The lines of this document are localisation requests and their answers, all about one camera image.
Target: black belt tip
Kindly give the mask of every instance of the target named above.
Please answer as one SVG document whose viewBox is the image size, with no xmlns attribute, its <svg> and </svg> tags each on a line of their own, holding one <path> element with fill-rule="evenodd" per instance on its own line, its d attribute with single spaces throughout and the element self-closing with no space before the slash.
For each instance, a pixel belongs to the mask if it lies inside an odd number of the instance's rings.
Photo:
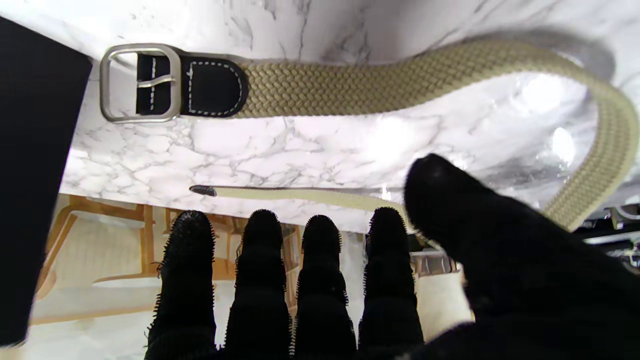
<svg viewBox="0 0 640 360">
<path fill-rule="evenodd" d="M 191 192 L 199 193 L 200 195 L 218 196 L 216 189 L 213 186 L 208 185 L 193 185 L 189 187 Z"/>
</svg>

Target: belt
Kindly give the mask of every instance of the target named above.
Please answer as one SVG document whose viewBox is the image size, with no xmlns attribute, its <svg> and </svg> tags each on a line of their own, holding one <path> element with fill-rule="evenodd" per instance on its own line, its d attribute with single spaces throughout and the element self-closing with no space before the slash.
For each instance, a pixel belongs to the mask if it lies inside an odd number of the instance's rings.
<svg viewBox="0 0 640 360">
<path fill-rule="evenodd" d="M 109 63 L 138 53 L 137 115 L 109 110 Z M 275 117 L 362 115 L 422 104 L 464 86 L 514 72 L 542 72 L 585 84 L 598 106 L 598 126 L 587 158 L 542 210 L 573 230 L 616 189 L 631 168 L 638 143 L 633 104 L 619 90 L 556 53 L 509 40 L 451 45 L 387 65 L 320 65 L 252 61 L 189 54 L 162 44 L 118 45 L 100 66 L 100 108 L 108 121 L 166 121 L 179 115 Z M 192 186 L 192 190 L 242 199 L 304 199 L 374 211 L 406 213 L 402 204 L 330 190 Z"/>
</svg>

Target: white marble countertop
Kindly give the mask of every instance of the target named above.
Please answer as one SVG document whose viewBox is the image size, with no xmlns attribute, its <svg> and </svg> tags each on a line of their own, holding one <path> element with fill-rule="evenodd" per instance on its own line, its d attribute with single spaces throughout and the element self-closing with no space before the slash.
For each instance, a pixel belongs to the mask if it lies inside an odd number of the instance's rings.
<svg viewBox="0 0 640 360">
<path fill-rule="evenodd" d="M 640 106 L 636 0 L 5 0 L 0 16 L 92 58 L 117 44 L 330 63 L 383 63 L 492 34 L 567 54 Z M 248 216 L 257 208 L 304 224 L 316 213 L 364 231 L 370 214 L 302 200 L 203 197 L 193 184 L 313 186 L 401 201 L 412 160 L 437 152 L 494 189 L 540 207 L 584 159 L 596 108 L 586 89 L 513 74 L 393 113 L 114 125 L 89 80 L 63 193 Z M 133 106 L 134 76 L 114 72 L 116 111 Z M 609 202 L 640 193 L 640 161 Z"/>
</svg>

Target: silver metal buckle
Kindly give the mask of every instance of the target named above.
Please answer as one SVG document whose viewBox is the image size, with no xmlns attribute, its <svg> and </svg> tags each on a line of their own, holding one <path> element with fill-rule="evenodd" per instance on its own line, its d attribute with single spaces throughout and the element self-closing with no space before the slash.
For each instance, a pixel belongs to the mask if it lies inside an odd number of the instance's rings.
<svg viewBox="0 0 640 360">
<path fill-rule="evenodd" d="M 169 74 L 150 81 L 138 82 L 139 88 L 156 86 L 167 81 L 171 82 L 171 105 L 169 109 L 160 115 L 133 115 L 117 117 L 113 115 L 110 107 L 109 96 L 109 67 L 111 60 L 117 55 L 137 53 L 137 54 L 162 54 L 169 58 Z M 100 111 L 102 116 L 110 122 L 125 124 L 131 122 L 165 122 L 180 115 L 181 99 L 181 69 L 180 56 L 171 47 L 163 44 L 126 44 L 117 45 L 107 50 L 100 62 Z"/>
</svg>

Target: beige braided belt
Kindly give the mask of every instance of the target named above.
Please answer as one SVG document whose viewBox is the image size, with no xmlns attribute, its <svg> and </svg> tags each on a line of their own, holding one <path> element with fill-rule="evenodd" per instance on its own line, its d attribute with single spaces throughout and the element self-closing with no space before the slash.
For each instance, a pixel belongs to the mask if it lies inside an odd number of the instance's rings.
<svg viewBox="0 0 640 360">
<path fill-rule="evenodd" d="M 616 189 L 629 171 L 636 153 L 636 111 L 619 90 L 552 51 L 520 42 L 478 40 L 443 47 L 388 65 L 236 63 L 246 74 L 249 91 L 246 102 L 233 117 L 244 118 L 395 111 L 514 72 L 556 74 L 585 84 L 598 106 L 595 140 L 583 164 L 543 210 L 547 217 L 567 229 L 580 226 Z M 376 197 L 295 188 L 209 188 L 217 196 L 242 199 L 304 199 L 366 211 L 391 206 L 406 219 L 402 204 Z"/>
</svg>

